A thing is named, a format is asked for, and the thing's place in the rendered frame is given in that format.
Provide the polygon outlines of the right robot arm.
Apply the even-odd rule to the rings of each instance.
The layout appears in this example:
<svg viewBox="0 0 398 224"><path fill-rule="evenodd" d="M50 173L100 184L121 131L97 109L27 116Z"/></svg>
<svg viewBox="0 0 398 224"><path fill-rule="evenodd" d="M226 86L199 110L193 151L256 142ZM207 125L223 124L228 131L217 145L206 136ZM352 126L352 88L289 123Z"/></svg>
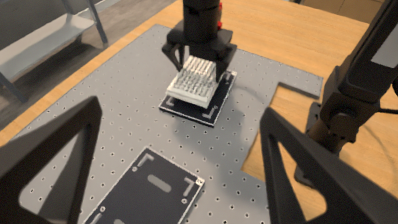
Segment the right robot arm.
<svg viewBox="0 0 398 224"><path fill-rule="evenodd" d="M356 142L356 130L381 109L380 99L397 76L398 0L385 0L353 51L334 67L322 102L310 105L304 134L339 158L345 144Z"/></svg>

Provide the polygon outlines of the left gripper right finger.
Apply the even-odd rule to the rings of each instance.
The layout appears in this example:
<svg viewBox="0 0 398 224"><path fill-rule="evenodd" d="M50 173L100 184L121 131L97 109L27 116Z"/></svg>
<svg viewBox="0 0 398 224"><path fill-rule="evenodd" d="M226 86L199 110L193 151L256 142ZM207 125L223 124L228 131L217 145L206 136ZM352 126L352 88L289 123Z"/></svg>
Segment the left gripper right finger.
<svg viewBox="0 0 398 224"><path fill-rule="evenodd" d="M398 198L310 139L271 107L259 121L270 224L398 224ZM323 197L325 212L306 220L286 172L285 149Z"/></svg>

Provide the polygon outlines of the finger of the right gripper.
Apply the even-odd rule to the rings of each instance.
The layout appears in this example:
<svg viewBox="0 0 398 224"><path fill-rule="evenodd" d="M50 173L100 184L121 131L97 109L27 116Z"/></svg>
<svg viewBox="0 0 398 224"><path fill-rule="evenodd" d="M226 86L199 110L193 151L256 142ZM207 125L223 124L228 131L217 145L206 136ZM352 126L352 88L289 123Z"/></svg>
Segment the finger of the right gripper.
<svg viewBox="0 0 398 224"><path fill-rule="evenodd" d="M230 43L229 43L228 47L235 48L236 51L237 51L237 49L238 49L238 46L237 46L237 45L230 44ZM236 51L235 51L235 53L236 53ZM228 67L229 67L229 66L222 66L222 65L216 64L216 83L217 83L217 84L219 83L219 81L220 81L222 75L223 75L224 72L228 69ZM219 79L219 78L220 78L220 79Z"/></svg>
<svg viewBox="0 0 398 224"><path fill-rule="evenodd" d="M184 59L185 59L185 46L179 44L167 44L167 42L163 45L162 53L173 63L178 72L184 67ZM175 55L176 51L179 52L179 61Z"/></svg>

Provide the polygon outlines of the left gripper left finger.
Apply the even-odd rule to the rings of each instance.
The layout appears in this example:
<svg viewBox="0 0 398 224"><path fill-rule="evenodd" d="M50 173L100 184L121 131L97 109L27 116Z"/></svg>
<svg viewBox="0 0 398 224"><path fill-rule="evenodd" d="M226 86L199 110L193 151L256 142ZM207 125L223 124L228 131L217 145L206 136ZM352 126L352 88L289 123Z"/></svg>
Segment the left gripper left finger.
<svg viewBox="0 0 398 224"><path fill-rule="evenodd" d="M92 95L0 146L0 224L78 224L102 115L98 97ZM39 212L21 206L22 191L76 135Z"/></svg>

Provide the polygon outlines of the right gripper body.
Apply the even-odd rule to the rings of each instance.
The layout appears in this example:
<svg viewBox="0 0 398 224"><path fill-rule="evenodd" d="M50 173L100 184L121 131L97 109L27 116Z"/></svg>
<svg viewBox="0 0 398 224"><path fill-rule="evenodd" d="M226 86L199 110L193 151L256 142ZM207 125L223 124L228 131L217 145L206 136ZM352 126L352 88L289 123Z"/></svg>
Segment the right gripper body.
<svg viewBox="0 0 398 224"><path fill-rule="evenodd" d="M166 35L167 44L187 46L190 57L229 66L236 49L227 47L232 41L233 31L222 29L222 22L218 24L222 5L195 13L193 8L183 4L184 29L181 20Z"/></svg>

